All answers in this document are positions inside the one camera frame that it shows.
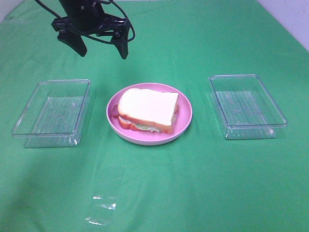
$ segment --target pink plate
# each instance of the pink plate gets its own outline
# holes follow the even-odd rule
[[[112,109],[118,104],[123,93],[129,88],[148,88],[160,92],[177,92],[179,93],[178,108],[179,112],[176,115],[174,124],[174,132],[172,134],[150,132],[150,131],[133,131],[123,129],[117,117],[112,116]],[[117,92],[108,102],[106,107],[106,116],[112,129],[123,139],[140,145],[160,145],[173,141],[178,138],[189,126],[192,119],[192,106],[187,97],[179,90],[164,84],[159,83],[141,83],[128,86]]]

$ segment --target sandwich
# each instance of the sandwich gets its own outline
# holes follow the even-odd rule
[[[118,122],[123,129],[171,134],[178,110],[178,93],[130,88],[118,103]]]

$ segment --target clear plastic container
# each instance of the clear plastic container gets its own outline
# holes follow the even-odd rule
[[[89,102],[89,80],[39,82],[12,136],[25,148],[79,144]]]
[[[288,121],[254,74],[209,78],[212,101],[226,139],[276,138]]]

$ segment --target green tablecloth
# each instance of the green tablecloth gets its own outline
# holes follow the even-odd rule
[[[137,35],[126,60],[89,39],[78,56],[33,0],[0,24],[0,231],[309,231],[308,52],[253,0],[119,4]],[[243,73],[260,76],[289,120],[278,138],[224,139],[208,78]],[[39,81],[85,78],[94,100],[78,146],[24,149],[11,136]],[[141,146],[111,129],[109,99],[143,82],[191,101],[175,141]]]

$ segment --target green cloth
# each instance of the green cloth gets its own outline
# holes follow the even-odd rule
[[[309,53],[254,0],[118,3],[136,31],[126,60],[87,38],[80,57],[33,0],[0,24],[0,231],[309,231]],[[289,121],[276,139],[220,131],[208,78],[248,73]],[[24,149],[11,130],[36,84],[53,79],[92,81],[87,132],[76,147]],[[190,100],[192,122],[175,141],[136,145],[110,127],[110,98],[144,82]],[[97,193],[115,202],[111,215],[94,213]],[[87,228],[92,214],[108,225]]]

